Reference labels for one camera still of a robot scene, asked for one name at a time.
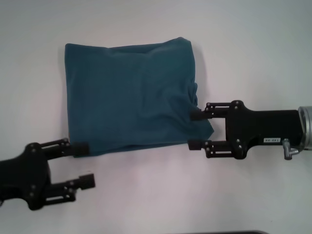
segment robotic arm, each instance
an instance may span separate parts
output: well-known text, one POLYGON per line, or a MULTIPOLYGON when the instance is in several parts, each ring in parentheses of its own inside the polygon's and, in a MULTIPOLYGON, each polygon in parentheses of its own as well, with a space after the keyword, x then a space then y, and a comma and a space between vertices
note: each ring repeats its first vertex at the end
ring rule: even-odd
POLYGON ((30 210, 38 210, 45 205, 75 201, 77 189, 95 187, 94 175, 51 184, 48 160, 87 154, 87 144, 72 145, 68 139, 28 144, 20 156, 0 161, 0 204, 8 199, 21 198, 28 203, 30 210))
POLYGON ((302 150, 312 149, 312 107, 288 111, 251 111, 242 101, 207 103, 204 111, 191 113, 191 120, 225 118, 226 141, 189 140, 190 150, 206 152, 206 157, 244 159, 256 145, 282 145, 284 158, 292 159, 302 150))

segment label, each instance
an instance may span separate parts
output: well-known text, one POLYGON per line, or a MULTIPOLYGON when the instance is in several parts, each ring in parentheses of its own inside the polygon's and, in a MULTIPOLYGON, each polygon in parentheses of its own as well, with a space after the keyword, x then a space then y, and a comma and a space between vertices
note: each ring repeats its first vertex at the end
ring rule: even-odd
POLYGON ((281 138, 275 137, 275 138, 264 138, 263 143, 280 143, 281 138))

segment teal cloth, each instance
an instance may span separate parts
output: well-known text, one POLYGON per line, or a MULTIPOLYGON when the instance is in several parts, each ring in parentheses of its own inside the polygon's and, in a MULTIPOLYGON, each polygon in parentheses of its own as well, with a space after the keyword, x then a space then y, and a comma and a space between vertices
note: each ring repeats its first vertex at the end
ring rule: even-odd
POLYGON ((115 48, 65 46, 71 142, 86 141, 90 155, 208 139, 208 121, 190 121, 198 109, 191 43, 115 48))

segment metal cylinder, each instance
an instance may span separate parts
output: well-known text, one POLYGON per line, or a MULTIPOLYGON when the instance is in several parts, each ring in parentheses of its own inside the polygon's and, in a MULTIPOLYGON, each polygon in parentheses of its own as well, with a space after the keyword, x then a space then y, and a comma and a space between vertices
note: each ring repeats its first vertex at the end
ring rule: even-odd
POLYGON ((302 149, 312 150, 312 106, 300 106, 298 112, 303 129, 302 149))

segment white table surface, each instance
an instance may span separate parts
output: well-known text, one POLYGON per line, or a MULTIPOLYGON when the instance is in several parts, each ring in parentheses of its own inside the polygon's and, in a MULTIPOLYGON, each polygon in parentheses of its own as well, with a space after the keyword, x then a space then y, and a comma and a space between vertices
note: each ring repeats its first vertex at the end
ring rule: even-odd
MULTIPOLYGON (((0 3, 0 159, 68 135, 64 46, 190 40, 201 107, 241 99, 253 110, 312 105, 312 2, 12 0, 0 3)), ((212 139, 224 122, 212 121, 212 139)), ((0 208, 1 234, 312 232, 312 152, 282 147, 245 160, 206 159, 187 145, 60 158, 53 182, 91 171, 96 188, 33 212, 0 208)))

